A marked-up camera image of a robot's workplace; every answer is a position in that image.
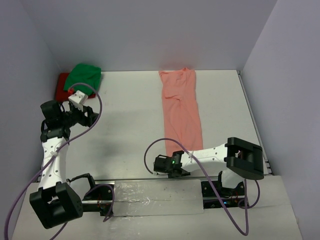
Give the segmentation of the salmon pink t-shirt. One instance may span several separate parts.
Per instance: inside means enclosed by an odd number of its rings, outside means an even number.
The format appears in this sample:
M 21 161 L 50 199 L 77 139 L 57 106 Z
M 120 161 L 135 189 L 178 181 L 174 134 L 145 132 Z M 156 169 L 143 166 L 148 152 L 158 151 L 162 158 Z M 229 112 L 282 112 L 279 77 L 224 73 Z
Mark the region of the salmon pink t-shirt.
M 202 150 L 203 136 L 196 100 L 196 72 L 183 68 L 159 71 L 164 137 L 181 143 L 187 150 Z

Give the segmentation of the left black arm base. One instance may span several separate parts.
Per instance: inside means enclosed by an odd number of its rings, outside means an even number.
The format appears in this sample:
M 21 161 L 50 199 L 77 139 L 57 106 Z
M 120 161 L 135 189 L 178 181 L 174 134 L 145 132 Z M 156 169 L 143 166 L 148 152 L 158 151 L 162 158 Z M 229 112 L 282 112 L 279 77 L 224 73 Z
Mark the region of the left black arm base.
M 115 189 L 113 183 L 96 183 L 90 173 L 85 173 L 67 178 L 66 182 L 70 185 L 72 182 L 79 179 L 87 179 L 89 183 L 89 190 L 82 198 L 82 208 L 84 213 L 99 213 L 104 217 L 104 222 L 113 216 L 113 205 L 115 202 Z

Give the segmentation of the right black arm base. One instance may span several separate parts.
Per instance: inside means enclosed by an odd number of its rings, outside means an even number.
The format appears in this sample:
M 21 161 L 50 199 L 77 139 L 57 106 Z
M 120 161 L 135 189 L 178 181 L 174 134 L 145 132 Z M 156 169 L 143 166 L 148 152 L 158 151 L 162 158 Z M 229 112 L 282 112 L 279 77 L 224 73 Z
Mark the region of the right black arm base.
M 201 192 L 204 209 L 219 209 L 222 208 L 215 192 L 213 191 L 208 180 L 201 179 Z M 240 182 L 236 188 L 222 188 L 219 186 L 217 180 L 213 180 L 212 184 L 215 186 L 223 203 L 227 208 L 245 207 L 245 187 L 244 183 Z

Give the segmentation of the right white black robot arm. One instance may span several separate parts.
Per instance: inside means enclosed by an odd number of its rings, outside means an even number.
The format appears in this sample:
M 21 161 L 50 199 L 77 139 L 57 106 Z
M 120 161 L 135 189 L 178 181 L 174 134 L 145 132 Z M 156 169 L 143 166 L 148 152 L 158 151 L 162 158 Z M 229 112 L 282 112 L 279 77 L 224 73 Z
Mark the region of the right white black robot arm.
M 175 151 L 171 156 L 158 155 L 153 171 L 165 174 L 169 179 L 181 178 L 207 169 L 219 170 L 217 190 L 227 196 L 244 180 L 259 181 L 265 176 L 263 149 L 261 146 L 237 137 L 202 150 Z

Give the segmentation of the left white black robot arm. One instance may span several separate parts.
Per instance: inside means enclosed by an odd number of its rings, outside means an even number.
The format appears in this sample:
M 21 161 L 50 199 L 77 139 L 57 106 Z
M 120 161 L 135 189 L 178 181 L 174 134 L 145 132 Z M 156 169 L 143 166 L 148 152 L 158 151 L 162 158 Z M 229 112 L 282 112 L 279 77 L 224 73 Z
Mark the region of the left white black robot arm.
M 40 108 L 44 115 L 40 140 L 43 148 L 41 179 L 38 190 L 29 195 L 29 202 L 45 229 L 65 224 L 83 215 L 82 201 L 66 180 L 66 158 L 71 141 L 71 127 L 76 124 L 92 128 L 99 114 L 86 99 L 69 99 L 69 110 L 50 100 Z

